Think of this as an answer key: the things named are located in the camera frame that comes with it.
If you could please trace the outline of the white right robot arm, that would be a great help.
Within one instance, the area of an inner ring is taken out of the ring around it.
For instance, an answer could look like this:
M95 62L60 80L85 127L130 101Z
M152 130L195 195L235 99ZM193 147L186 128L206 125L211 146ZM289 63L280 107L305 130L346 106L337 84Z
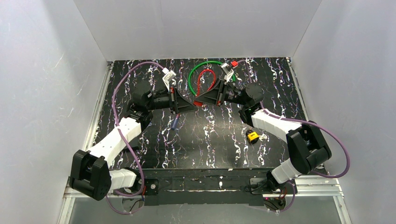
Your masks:
M266 187L279 187L300 175L306 175L332 156L321 130L311 122L286 121L261 107L262 87L250 83L242 90L217 80L214 87L198 95L203 104L220 106L224 102L239 104L243 123L266 131L287 143L289 159L266 174Z

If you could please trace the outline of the yellow padlock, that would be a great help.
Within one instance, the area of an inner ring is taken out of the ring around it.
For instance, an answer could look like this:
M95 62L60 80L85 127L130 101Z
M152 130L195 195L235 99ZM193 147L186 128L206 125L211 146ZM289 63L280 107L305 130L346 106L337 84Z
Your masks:
M257 134L256 131L249 129L246 131L246 138L249 144L253 145L258 142L260 136Z

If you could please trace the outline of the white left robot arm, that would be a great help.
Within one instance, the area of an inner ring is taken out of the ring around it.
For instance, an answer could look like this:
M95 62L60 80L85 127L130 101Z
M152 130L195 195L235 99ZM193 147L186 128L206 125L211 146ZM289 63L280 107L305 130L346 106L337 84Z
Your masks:
M139 82L116 127L87 151L78 150L72 159L69 186L84 195L102 200L109 191L134 187L142 172L131 168L110 170L116 156L150 124L153 110L169 108L172 114L194 112L198 108L175 87L153 92L149 81Z

